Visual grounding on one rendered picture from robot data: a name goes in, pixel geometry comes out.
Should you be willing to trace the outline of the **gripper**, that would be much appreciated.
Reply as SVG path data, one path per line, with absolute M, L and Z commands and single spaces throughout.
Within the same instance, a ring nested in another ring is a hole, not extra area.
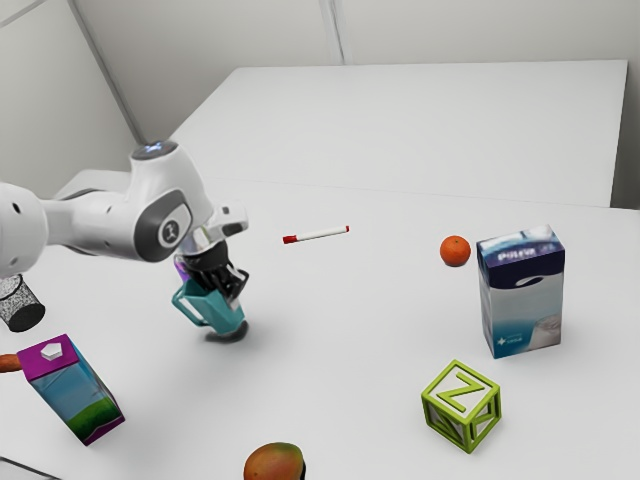
M 225 291 L 224 297 L 232 311 L 240 307 L 240 294 L 249 279 L 249 273 L 234 268 L 228 258 L 225 241 L 197 255 L 182 255 L 185 270 L 206 291 Z

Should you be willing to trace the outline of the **teal faceted mug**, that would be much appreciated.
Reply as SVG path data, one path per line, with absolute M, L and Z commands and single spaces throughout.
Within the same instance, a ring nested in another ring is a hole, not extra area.
M 182 256 L 174 256 L 174 266 L 183 280 L 174 293 L 172 304 L 197 327 L 210 327 L 220 340 L 243 335 L 248 327 L 238 298 L 231 298 L 220 289 L 201 286 L 188 273 Z

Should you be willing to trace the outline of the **white marker with red cap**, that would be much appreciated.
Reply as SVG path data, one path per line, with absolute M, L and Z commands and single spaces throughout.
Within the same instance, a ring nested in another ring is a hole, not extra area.
M 292 244 L 292 243 L 298 243 L 298 242 L 303 242 L 308 240 L 314 240 L 318 238 L 340 235 L 340 234 L 348 233 L 349 231 L 350 231 L 350 227 L 348 225 L 344 225 L 344 226 L 332 227 L 332 228 L 327 228 L 327 229 L 322 229 L 322 230 L 307 232 L 302 234 L 286 235 L 282 237 L 282 241 L 284 244 Z

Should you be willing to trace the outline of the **red-green mango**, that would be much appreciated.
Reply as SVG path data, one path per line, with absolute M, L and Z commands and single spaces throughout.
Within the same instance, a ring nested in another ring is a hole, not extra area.
M 243 480 L 305 480 L 306 463 L 300 448 L 286 442 L 265 444 L 245 461 Z

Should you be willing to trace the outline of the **purple-topped landscape print carton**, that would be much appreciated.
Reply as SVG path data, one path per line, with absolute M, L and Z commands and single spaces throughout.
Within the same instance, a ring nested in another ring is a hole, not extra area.
M 125 421 L 115 397 L 68 335 L 17 353 L 27 382 L 88 446 Z

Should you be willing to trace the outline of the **orange fruit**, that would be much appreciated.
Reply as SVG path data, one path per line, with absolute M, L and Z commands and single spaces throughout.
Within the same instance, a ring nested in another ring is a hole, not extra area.
M 442 240 L 440 249 L 442 261 L 451 267 L 460 267 L 467 263 L 471 256 L 469 242 L 458 235 L 451 235 Z

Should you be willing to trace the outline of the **black mesh pen holder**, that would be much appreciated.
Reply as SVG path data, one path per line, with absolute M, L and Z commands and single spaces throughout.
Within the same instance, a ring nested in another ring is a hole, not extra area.
M 45 306 L 21 274 L 0 280 L 0 320 L 14 333 L 27 331 L 44 317 Z

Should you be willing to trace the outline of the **green letter block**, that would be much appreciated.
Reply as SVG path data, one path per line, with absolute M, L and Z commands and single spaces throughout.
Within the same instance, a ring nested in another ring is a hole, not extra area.
M 471 454 L 502 418 L 500 386 L 452 360 L 422 391 L 426 424 Z

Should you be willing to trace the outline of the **blue and white carton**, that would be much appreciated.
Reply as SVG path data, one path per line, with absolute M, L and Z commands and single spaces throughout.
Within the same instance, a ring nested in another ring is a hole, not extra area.
M 483 333 L 494 358 L 561 343 L 565 248 L 549 225 L 476 243 Z

